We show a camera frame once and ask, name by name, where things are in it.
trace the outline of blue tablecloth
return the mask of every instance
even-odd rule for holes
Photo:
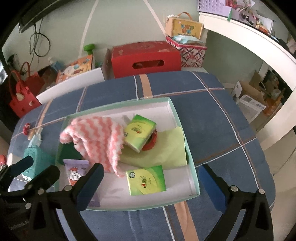
[[[171,98],[179,115],[196,169],[208,163],[228,185],[249,192],[263,188],[272,208],[275,185],[259,142],[222,84],[207,73],[178,71],[137,75],[108,80],[60,96],[20,119],[8,153],[23,156],[29,144],[21,133],[26,123],[43,126],[40,148],[55,156],[67,115],[125,100],[166,96]],[[22,189],[24,184],[18,177],[10,190]],[[221,213],[215,210],[201,182],[200,190],[200,196],[187,201],[186,205],[198,238],[203,241]],[[228,240],[233,240],[243,214],[241,211]],[[86,210],[81,215],[99,240],[184,240],[184,230],[174,205],[132,212]],[[65,230],[71,236],[69,228]]]

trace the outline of pink and white striped towel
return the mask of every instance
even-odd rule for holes
[[[110,117],[78,117],[59,136],[62,144],[74,143],[74,147],[93,166],[96,162],[104,166],[105,172],[124,173],[118,169],[123,148],[123,127]]]

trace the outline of floor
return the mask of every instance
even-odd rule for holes
[[[259,115],[251,126],[262,128],[264,115]],[[282,167],[296,147],[296,135],[293,130],[276,144],[264,151],[271,174],[276,185],[276,200],[271,212],[274,241],[283,241],[296,222],[296,154]]]

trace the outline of silver bolt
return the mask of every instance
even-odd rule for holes
[[[39,195],[43,194],[43,193],[44,193],[44,189],[42,189],[42,188],[39,189],[37,193],[38,193]]]
[[[265,191],[264,191],[262,188],[258,189],[258,192],[259,192],[260,194],[264,194],[264,193],[265,193]]]
[[[230,190],[233,191],[233,192],[237,192],[239,189],[238,189],[237,186],[231,186]]]
[[[72,186],[71,185],[67,185],[67,186],[64,187],[64,190],[66,192],[70,191],[71,189],[72,189]]]
[[[31,204],[30,202],[27,202],[26,205],[25,205],[25,208],[26,208],[26,209],[30,209],[31,206],[32,206],[32,204]]]

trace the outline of red and white patterned box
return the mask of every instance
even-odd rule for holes
[[[207,47],[202,44],[180,44],[167,36],[166,41],[180,51],[182,67],[202,67]]]

